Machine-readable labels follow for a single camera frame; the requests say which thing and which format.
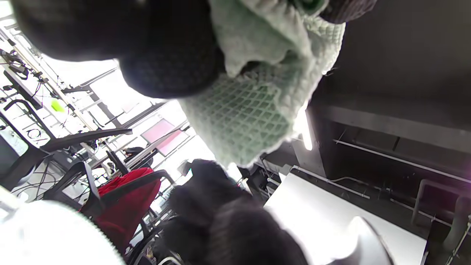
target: person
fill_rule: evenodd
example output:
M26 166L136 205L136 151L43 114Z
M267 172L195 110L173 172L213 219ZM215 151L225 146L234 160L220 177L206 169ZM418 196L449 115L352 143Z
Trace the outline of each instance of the person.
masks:
M130 148L123 149L123 151L126 155L126 158L124 159L124 163L127 164L129 161L131 161L131 159L137 156L140 152L144 151L144 148L143 147L130 147ZM151 157L145 164L143 164L139 168L151 167L153 162L154 162L154 159Z

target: desk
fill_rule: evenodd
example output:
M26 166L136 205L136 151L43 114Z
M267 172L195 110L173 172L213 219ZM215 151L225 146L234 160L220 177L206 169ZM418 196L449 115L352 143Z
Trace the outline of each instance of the desk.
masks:
M310 265L331 262L355 216L366 219L381 235L397 265L419 265L426 240L389 223L289 173L265 204L295 238Z

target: chair armrest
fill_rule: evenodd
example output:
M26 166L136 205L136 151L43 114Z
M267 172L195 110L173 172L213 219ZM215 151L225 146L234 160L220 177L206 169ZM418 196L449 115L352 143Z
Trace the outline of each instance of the chair armrest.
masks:
M107 194L104 194L101 197L101 201L103 205L108 208L114 205L119 199L121 199L123 196L126 194L129 194L133 190L142 187L146 184L149 184L157 179L160 179L162 177L167 177L169 174L165 170L159 170L156 172L152 172L150 174L147 174L145 176L142 176L138 179L135 179L131 181L130 183L127 183L119 188L116 188Z
M52 152L62 148L67 148L69 146L79 144L82 142L93 141L103 137L120 135L120 134L132 134L132 129L107 129L107 130L96 130L91 132L82 132L72 135L65 136L59 139L51 139L48 143L41 146L45 151Z

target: dark clothing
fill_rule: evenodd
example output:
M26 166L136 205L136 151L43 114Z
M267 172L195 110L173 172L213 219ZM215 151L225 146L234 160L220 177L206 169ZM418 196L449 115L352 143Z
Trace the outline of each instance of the dark clothing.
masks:
M325 21L342 24L357 19L373 9L377 0L329 0L320 14Z
M225 71L206 0L11 4L21 30L41 52L67 61L117 58L126 83L151 98L194 95Z
M131 147L131 148L126 148L124 152L126 154L130 154L127 158L124 159L124 163L128 163L131 159L133 159L135 156L137 156L140 152L144 151L144 148L142 147ZM153 158L150 158L145 164L140 166L139 168L143 167L152 167L152 163L154 162Z
M194 265L307 265L299 245L213 161L192 162L193 177L169 201L167 247Z

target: wire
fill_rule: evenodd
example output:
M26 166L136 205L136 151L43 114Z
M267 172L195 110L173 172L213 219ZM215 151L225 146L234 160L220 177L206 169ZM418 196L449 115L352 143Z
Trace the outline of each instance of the wire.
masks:
M64 148L64 150L65 150L67 153L69 153L69 155L71 155L71 156L73 156L73 157L80 157L80 159L82 159L82 161L87 161L80 153L78 153L78 152L74 153L74 152L72 152L72 151L70 150L70 148L68 148L68 149L65 149L65 148Z
M70 108L67 109L67 117L65 117L65 121L60 124L60 126L62 126L62 128L65 128L65 123L67 122L67 119L69 118L69 115L70 115Z
M265 169L265 174L267 174L267 177L273 178L273 175L274 175L274 174L272 173L272 174L270 175L270 174L268 173L268 170L267 170L267 168L265 167L265 163L263 162L264 160L265 160L265 158L262 158L262 157L260 156L260 162L262 162L263 169Z
M47 184L47 183L54 183L54 184L56 184L56 182L57 182L57 181L46 181L46 182L43 182L43 183L41 183L41 184ZM23 192L25 188L28 188L28 189L29 189L29 188L38 188L38 189L43 189L43 190L44 190L44 188L39 187L39 185L38 185L38 186L35 186L35 185L37 185L37 184L39 184L39 183L34 183L34 184L29 184L29 185L23 186L23 187L21 187L21 188L18 188L18 189L16 189L16 190L12 191L11 193L15 193L15 192L18 192L18 191L20 191L20 190L22 190L21 192Z
M17 64L18 64L18 66L23 66L23 65L21 65L21 64L20 64L20 63L18 63L18 62L11 62L11 63L1 63L0 65L14 65L15 63L17 63Z
M87 187L83 190L82 194L80 194L79 196L75 197L73 200L76 200L76 199L79 199L81 198L83 195L85 195L85 192L87 191L87 189L89 189L89 192L90 192L90 187Z
M46 178L46 174L48 172L49 164L51 164L50 159L48 159L48 163L46 164L46 168L44 169L44 173L42 174L42 178L41 178L40 183L42 183L44 181L44 179ZM39 196L39 189L40 188L41 188L41 184L39 184L38 190L36 191L36 198Z
M36 86L36 91L35 91L34 94L31 96L31 98L34 98L34 96L36 96L36 94L37 94L38 91L39 91L39 88L41 88L41 85L42 85L42 82L39 81L39 82L38 82L38 85Z
M100 145L98 140L95 140L95 145L97 146L97 149L93 150L93 154L96 155L98 151L100 150Z
M44 174L44 173L46 173L46 175L49 175L51 178L54 179L55 182L57 182L57 178L56 178L53 174L51 174L51 173L47 173L47 172L33 172L33 174Z

